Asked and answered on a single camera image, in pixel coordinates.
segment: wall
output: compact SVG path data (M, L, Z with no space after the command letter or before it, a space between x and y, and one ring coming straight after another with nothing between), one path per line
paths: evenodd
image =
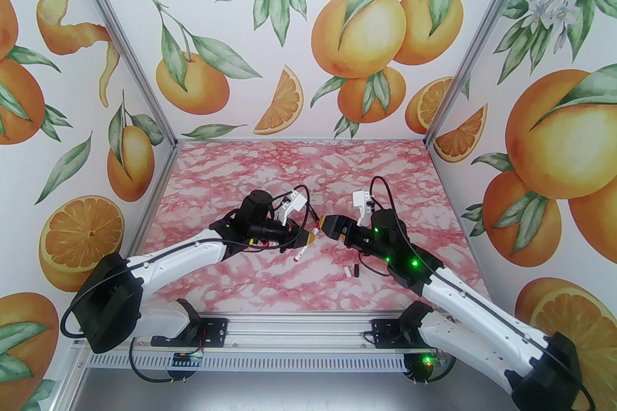
M170 152L100 23L92 0L0 0L3 411L48 407L71 344L58 315L132 242Z
M110 3L176 134L419 138L489 0L399 1L352 0L340 49L346 0Z
M430 149L492 299L575 341L603 410L617 409L616 27L617 0L509 0Z

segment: orange illustration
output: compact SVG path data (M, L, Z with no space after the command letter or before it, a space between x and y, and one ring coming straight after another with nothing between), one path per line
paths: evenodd
M0 105L0 145L24 142L37 133L45 116L40 87L28 70L9 58L0 59L0 83L18 106L11 106L9 111Z
M405 110L405 123L411 131L426 133L451 82L452 77L442 77L414 94Z
M15 46L17 33L17 16L11 1L0 0L0 59Z
M50 283L77 292L97 263L119 250L124 216L105 197L86 195L60 206L40 232L40 267Z
M99 98L107 107L107 85L118 64L120 55L103 26L91 23L62 25L69 0L40 0L37 4L37 23L40 35L49 50L55 54L71 54L97 41L106 41L106 65L99 78Z
M184 81L187 90L172 78L164 59L156 67L156 83L165 99L191 114L212 114L223 109L229 101L229 83L225 75L196 53L183 52L183 56L187 63Z
M484 132L488 107L488 104L484 105L458 128L435 139L433 147L440 158L459 162L474 151Z
M383 69L405 37L405 12L398 0L374 0L358 12L339 39L348 0L331 0L315 20L313 56L329 74L365 78Z
M568 202L572 217L589 244L617 263L617 178L590 195Z
M599 299L564 279L543 277L520 292L515 316L548 335L561 332L575 343L582 382L596 409L617 407L617 320ZM589 409L582 393L573 409Z
M0 383L3 411L19 411L26 404L45 375L58 341L58 314L51 301L40 294L18 292L0 298L0 330L13 324L20 324L30 337L7 349L6 354L12 370L22 368L26 374Z
M135 202L146 193L154 176L154 152L146 133L128 125L122 135L124 168L112 149L107 155L107 177L115 194L126 202Z
M298 76L284 66L272 102L255 126L256 135L271 135L291 126L300 116L304 106L304 92Z
M535 236L522 250L514 249L520 223L506 228L493 227L507 208L527 192L529 189L516 172L506 171L497 175L484 193L482 217L491 243L504 259L523 267L535 267L552 257L562 237L562 217L555 200L547 202Z
M401 0L407 18L405 38L394 61L404 65L428 63L447 50L463 26L463 4L452 0L445 19L435 32L429 10L430 0Z
M562 107L538 120L588 72L558 70L538 79L518 98L505 129L505 144L526 186L549 198L583 197L617 175L617 106Z
M373 123L387 118L397 109L405 99L405 79L393 68L386 67L383 74L390 88L390 105L388 110L375 98L371 107L362 114L362 100L366 89L367 78L348 79L339 90L338 103L339 109L345 118L356 123Z

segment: white plastic clip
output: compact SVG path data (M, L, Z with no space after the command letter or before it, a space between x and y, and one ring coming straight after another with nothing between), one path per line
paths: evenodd
M358 226L368 226L368 202L371 201L371 194L367 190L353 192L353 206L360 209Z
M281 208L276 211L276 219L282 224L287 224L287 217L291 211L301 211L304 204L307 203L307 198L299 191L294 190L289 195L289 202L283 202Z

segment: small black object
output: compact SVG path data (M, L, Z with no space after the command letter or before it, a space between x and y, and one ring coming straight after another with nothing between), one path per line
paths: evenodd
M419 382L429 380L435 365L427 365L424 358L425 355L416 353L408 353L403 356L403 364L407 369L404 375L409 380L417 380Z

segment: small white object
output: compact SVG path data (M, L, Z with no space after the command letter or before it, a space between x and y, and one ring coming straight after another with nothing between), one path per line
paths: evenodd
M276 219L282 224L287 224L287 217L291 211L301 211L306 203L307 198L304 195L297 190L292 191L289 195L289 202L283 202L281 208L276 211Z
M353 192L353 206L360 211L358 226L368 226L368 202L371 201L371 194L368 190L359 190Z
M294 262L300 261L300 258L302 257L302 255L304 255L304 252L306 252L308 247L309 247L308 245L304 245L302 249L297 254L295 254Z

